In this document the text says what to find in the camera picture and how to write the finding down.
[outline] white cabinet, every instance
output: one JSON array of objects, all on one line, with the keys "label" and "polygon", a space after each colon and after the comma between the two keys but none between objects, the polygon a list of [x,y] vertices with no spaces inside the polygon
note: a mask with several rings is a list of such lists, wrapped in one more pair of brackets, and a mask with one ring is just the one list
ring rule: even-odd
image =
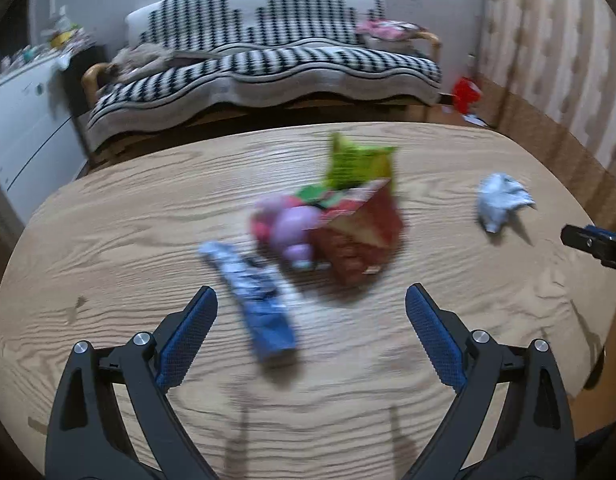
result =
[{"label": "white cabinet", "polygon": [[0,80],[0,186],[24,224],[85,162],[55,57]]}]

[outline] crumpled tissue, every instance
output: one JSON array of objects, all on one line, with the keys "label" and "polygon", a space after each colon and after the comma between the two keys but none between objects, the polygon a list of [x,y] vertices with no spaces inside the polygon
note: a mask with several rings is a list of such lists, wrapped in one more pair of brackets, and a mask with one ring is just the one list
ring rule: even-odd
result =
[{"label": "crumpled tissue", "polygon": [[510,211],[533,206],[534,200],[525,188],[505,173],[493,173],[478,187],[476,210],[486,231],[498,233],[507,222]]}]

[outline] wooden table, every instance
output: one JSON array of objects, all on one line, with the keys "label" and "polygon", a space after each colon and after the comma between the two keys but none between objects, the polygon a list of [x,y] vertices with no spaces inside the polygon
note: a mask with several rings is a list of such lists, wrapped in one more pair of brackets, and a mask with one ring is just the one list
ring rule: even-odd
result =
[{"label": "wooden table", "polygon": [[[399,147],[403,246],[358,293],[313,274],[288,277],[282,293],[299,364],[267,375],[238,306],[197,245],[216,238],[252,248],[255,200],[318,181],[336,130]],[[476,186],[493,171],[520,180],[537,202],[494,239],[475,218]],[[206,140],[113,166],[48,199],[15,248],[0,289],[0,418],[42,470],[44,431],[73,343],[123,344],[206,284],[217,291],[219,315],[168,397],[219,475],[400,478],[454,395],[406,319],[413,282],[499,342],[544,337],[569,394],[581,389],[616,309],[616,271],[563,247],[566,222],[589,220],[548,170],[511,140],[471,128],[322,124]],[[485,450],[502,394],[469,460]],[[150,462],[128,394],[119,388],[118,396]]]}]

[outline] striped sofa cover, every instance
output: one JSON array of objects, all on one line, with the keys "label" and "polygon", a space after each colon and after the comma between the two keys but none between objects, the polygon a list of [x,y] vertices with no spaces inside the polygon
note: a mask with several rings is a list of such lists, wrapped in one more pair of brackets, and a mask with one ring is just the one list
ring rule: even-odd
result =
[{"label": "striped sofa cover", "polygon": [[130,46],[222,57],[115,85],[92,110],[90,147],[176,126],[217,103],[269,107],[314,92],[437,102],[436,63],[366,49],[355,34],[358,20],[384,15],[384,0],[163,0],[136,10],[126,18]]}]

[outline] silver screw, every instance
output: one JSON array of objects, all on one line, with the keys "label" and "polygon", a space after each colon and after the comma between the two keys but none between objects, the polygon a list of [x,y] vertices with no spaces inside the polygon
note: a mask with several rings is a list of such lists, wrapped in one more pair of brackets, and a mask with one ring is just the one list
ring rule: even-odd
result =
[{"label": "silver screw", "polygon": [[83,354],[83,352],[85,352],[88,349],[88,342],[79,341],[78,343],[74,344],[72,349],[74,350],[75,354]]},{"label": "silver screw", "polygon": [[150,340],[150,334],[147,332],[139,332],[133,337],[133,343],[137,346],[144,346]]},{"label": "silver screw", "polygon": [[539,352],[547,352],[550,346],[547,341],[543,341],[543,339],[537,339],[534,342],[534,348],[536,348]]},{"label": "silver screw", "polygon": [[487,343],[488,341],[490,341],[490,335],[485,330],[475,330],[472,333],[472,338],[477,343]]}]

